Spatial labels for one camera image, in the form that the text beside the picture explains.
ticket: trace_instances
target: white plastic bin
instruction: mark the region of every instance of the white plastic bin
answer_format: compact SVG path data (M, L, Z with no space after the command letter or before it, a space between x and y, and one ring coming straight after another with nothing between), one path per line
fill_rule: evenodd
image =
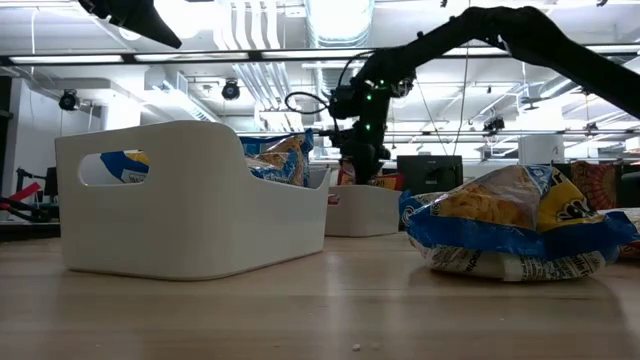
M400 191L368 185L329 189L325 235L368 237L398 232Z
M139 149L143 183L86 185L89 154ZM176 121L56 139L64 263L74 270L200 280L322 250L329 174L312 188L254 177L226 125Z

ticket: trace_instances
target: computer monitor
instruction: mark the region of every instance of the computer monitor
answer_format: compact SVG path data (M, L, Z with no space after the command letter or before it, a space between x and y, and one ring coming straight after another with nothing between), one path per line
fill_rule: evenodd
M462 156L398 156L397 164L404 190L413 194L449 191L463 182Z
M58 171L55 167L47 169L47 176L45 177L44 183L44 194L50 196L51 199L58 196Z

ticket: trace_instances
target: snack bag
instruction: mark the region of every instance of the snack bag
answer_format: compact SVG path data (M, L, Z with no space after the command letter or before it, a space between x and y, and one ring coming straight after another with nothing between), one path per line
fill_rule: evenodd
M622 211L633 225L640 231L640 208L627 209L611 209L600 210L600 214L606 214L612 211ZM640 240L633 241L629 244L620 245L620 258L623 259L640 259Z
M400 220L404 226L409 226L409 216L420 209L424 205L428 205L440 196L446 194L445 192L433 192L426 194L413 195L410 190L406 190L400 195Z
M505 281L570 279L640 239L621 212L599 215L548 166L509 166L408 215L412 244L435 270Z
M284 135L274 138L240 137L245 155L255 157L265 153L286 153L289 161L295 161L290 184L309 186L309 153L313 150L313 130L301 134Z
M100 160L109 173L123 183L140 183L149 173L149 159L146 155L139 155L144 153L134 154L136 155L124 151L103 153L100 154Z
M297 154L264 153L256 157L245 157L251 173L260 179L283 184L302 186L302 179L296 178Z
M338 171L338 186L355 185L356 172L353 164L348 159L340 160L340 170ZM369 181L369 185L381 187L388 190L402 190L404 176L400 173L379 175Z
M240 137L247 166L261 179L308 186L309 152L313 149L313 132L278 138ZM123 183L144 181L149 172L149 158L142 152L103 153L100 159L111 175Z

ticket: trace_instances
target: black robotic arm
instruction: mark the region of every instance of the black robotic arm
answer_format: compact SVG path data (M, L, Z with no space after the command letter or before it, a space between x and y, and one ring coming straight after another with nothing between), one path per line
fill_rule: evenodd
M570 40L533 7L471 7L418 39L376 51L349 85L338 86L329 104L337 119L359 116L353 129L328 134L343 156L352 157L357 183L364 184L387 158L383 147L391 84L406 82L415 68L472 40L507 51L513 58L551 68L585 90L640 118L640 76Z

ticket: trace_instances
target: table surface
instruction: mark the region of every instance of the table surface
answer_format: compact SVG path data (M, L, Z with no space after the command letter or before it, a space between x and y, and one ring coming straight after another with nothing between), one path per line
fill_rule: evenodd
M640 261L509 284L430 272L398 234L176 283L67 271L57 240L0 244L2 360L635 359L638 334Z

